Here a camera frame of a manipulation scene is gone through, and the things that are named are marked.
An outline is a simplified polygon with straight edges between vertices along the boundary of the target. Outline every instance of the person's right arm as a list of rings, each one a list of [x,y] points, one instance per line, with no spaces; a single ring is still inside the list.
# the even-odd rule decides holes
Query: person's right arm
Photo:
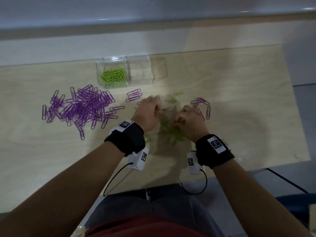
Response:
[[[209,134],[203,119],[195,109],[187,105],[176,116],[175,125],[194,143]],[[214,167],[213,171],[249,237],[312,236],[306,227],[234,159]]]

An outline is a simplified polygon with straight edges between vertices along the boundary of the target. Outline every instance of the black wristband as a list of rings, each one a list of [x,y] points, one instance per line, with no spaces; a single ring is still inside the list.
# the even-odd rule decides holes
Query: black wristband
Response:
[[[143,129],[136,123],[129,125],[123,132],[114,130],[105,140],[112,142],[124,156],[138,153],[145,148],[145,139]]]
[[[198,163],[211,169],[235,158],[227,145],[216,135],[206,135],[200,138],[195,143],[195,147]]]

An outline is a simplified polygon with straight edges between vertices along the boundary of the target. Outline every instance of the pile of purple paper clips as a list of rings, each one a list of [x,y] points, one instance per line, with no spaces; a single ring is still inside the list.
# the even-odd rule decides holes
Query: pile of purple paper clips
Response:
[[[206,110],[206,119],[209,120],[210,119],[210,114],[211,114],[211,107],[210,107],[210,103],[207,100],[204,100],[201,97],[198,97],[196,100],[191,101],[191,104],[193,105],[193,108],[195,108],[197,110],[197,112],[199,113],[199,115],[204,119],[204,116],[201,112],[201,110],[199,108],[197,108],[199,103],[203,103],[205,105],[207,105],[207,110]]]
[[[126,95],[128,97],[125,101],[130,102],[130,101],[139,99],[143,95],[140,91],[141,91],[140,89],[136,89],[136,90],[133,90],[133,91],[126,93]]]
[[[47,123],[52,123],[57,117],[62,122],[66,122],[71,126],[72,122],[77,127],[80,137],[84,140],[83,127],[86,123],[92,122],[91,129],[95,128],[97,121],[102,122],[102,129],[105,127],[109,119],[117,119],[115,116],[117,110],[124,109],[124,106],[110,107],[110,111],[105,111],[105,107],[114,103],[115,100],[109,91],[98,90],[88,85],[75,92],[73,87],[70,87],[71,99],[65,99],[65,95],[57,97],[58,90],[55,91],[51,98],[51,106],[43,105],[42,119]]]

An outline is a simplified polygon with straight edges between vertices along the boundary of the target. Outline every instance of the black cable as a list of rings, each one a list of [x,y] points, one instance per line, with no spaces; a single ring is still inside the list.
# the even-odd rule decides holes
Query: black cable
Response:
[[[205,183],[204,189],[203,189],[201,192],[199,192],[199,193],[191,193],[191,192],[187,191],[187,190],[183,187],[182,182],[180,182],[180,185],[182,186],[182,188],[184,189],[184,191],[185,191],[186,193],[191,194],[191,195],[199,195],[199,194],[201,194],[201,193],[203,193],[203,192],[205,191],[205,189],[206,189],[206,187],[207,187],[207,176],[206,176],[206,173],[205,173],[202,169],[200,169],[200,171],[202,171],[202,172],[204,173],[205,179],[206,179],[206,183]]]
[[[103,192],[103,197],[105,197],[105,191],[106,191],[106,189],[109,187],[110,183],[111,183],[112,180],[117,176],[117,174],[120,173],[120,171],[123,170],[126,166],[132,165],[132,164],[133,164],[133,162],[124,165],[124,166],[113,176],[113,178],[110,180],[110,182],[108,183],[108,185],[106,186],[106,188],[105,188],[105,190],[104,190],[104,192]]]
[[[266,170],[272,172],[273,174],[277,175],[278,177],[280,177],[281,179],[285,180],[287,183],[290,183],[291,185],[293,185],[294,187],[298,188],[299,190],[303,191],[304,193],[308,194],[308,192],[303,189],[302,187],[298,186],[297,184],[293,183],[292,181],[286,179],[285,177],[283,177],[282,175],[276,173],[275,171],[271,170],[270,168],[266,168]]]

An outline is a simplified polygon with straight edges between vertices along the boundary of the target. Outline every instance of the person's left arm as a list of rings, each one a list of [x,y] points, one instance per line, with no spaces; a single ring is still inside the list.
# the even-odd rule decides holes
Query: person's left arm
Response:
[[[159,97],[142,100],[132,121],[144,132],[161,114]],[[70,236],[124,157],[107,141],[47,182],[0,221],[2,236]]]

